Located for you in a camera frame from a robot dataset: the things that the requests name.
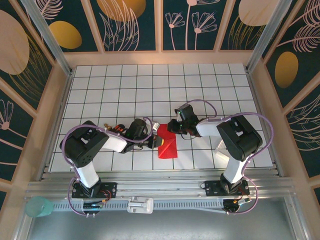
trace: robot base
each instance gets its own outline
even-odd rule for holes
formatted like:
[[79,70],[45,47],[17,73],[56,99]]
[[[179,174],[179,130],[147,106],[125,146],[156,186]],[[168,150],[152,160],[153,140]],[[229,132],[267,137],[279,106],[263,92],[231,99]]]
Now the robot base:
[[225,197],[225,196],[241,196],[250,195],[249,186],[246,180],[242,180],[241,184],[236,187],[235,191],[228,193],[221,180],[205,181],[204,182],[205,194],[207,197]]
[[[95,199],[105,199],[106,195],[109,197],[109,192],[111,193],[111,199],[114,199],[117,194],[117,183],[116,182],[102,182],[100,185],[99,192],[94,197]],[[73,199],[88,199],[89,197],[84,194],[82,187],[77,182],[73,185],[73,191],[71,197]]]

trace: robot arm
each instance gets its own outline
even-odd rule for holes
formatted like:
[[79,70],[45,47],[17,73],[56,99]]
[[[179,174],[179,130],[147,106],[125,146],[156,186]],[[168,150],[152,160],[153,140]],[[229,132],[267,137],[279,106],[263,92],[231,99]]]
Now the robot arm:
[[101,149],[124,154],[133,150],[134,146],[153,149],[163,143],[162,138],[153,133],[147,140],[139,142],[148,137],[147,124],[139,118],[135,119],[128,129],[125,129],[123,125],[118,125],[109,133],[97,130],[92,121],[86,121],[83,124],[92,127],[80,127],[74,130],[65,141],[64,152],[68,160],[73,163],[74,171],[80,178],[81,190],[88,198],[94,198],[101,190],[101,180],[93,164],[94,157]]
[[196,137],[221,137],[230,158],[224,173],[220,177],[220,184],[225,194],[234,193],[242,184],[243,169],[248,158],[257,152],[263,141],[258,132],[241,116],[228,120],[203,118],[198,119],[193,108],[184,104],[175,109],[177,119],[168,123],[168,131],[175,134],[187,134]]

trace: white grid mat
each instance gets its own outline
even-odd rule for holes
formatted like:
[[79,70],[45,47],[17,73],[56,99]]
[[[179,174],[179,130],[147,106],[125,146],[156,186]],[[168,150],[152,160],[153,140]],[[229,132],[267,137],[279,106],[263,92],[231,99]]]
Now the white grid mat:
[[[69,172],[59,143],[74,126],[87,120],[99,127],[104,124],[129,127],[135,118],[150,117],[167,124],[175,117],[174,109],[186,101],[204,99],[212,103],[218,117],[239,112],[257,112],[242,64],[146,64],[78,66],[63,114],[62,124],[52,156],[50,172]],[[199,118],[214,114],[203,102],[194,102]],[[266,144],[257,116],[245,116]],[[159,159],[157,150],[120,154],[99,152],[93,164],[97,172],[224,169],[227,163],[215,159],[213,150],[218,137],[183,140],[177,135],[178,158]],[[272,167],[266,150],[255,157],[249,168]]]

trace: yellow circle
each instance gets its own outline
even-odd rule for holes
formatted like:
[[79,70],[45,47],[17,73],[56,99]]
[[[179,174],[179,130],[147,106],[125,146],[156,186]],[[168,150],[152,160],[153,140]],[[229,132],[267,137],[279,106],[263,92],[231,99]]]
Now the yellow circle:
[[269,22],[279,0],[241,0],[239,18],[248,26],[263,26]]
[[0,10],[0,69],[7,74],[22,73],[29,61],[28,36],[20,23]]
[[132,9],[136,18],[140,17],[146,9],[146,0],[96,0],[96,2],[105,15],[120,22],[125,20],[127,22],[131,19],[125,9],[128,10],[129,14],[130,9]]
[[49,26],[55,40],[66,49],[76,49],[81,46],[82,38],[79,31],[66,21],[55,21]]
[[280,88],[289,87],[298,73],[299,62],[296,55],[285,51],[280,55],[275,64],[275,82]]

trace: red folded cloth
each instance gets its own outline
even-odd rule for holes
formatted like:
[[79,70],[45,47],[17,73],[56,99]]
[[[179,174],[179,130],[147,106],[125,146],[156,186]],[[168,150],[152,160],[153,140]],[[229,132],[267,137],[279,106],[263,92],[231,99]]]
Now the red folded cloth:
[[167,130],[167,124],[160,124],[157,135],[163,139],[163,145],[158,147],[160,159],[174,159],[178,157],[176,135]]

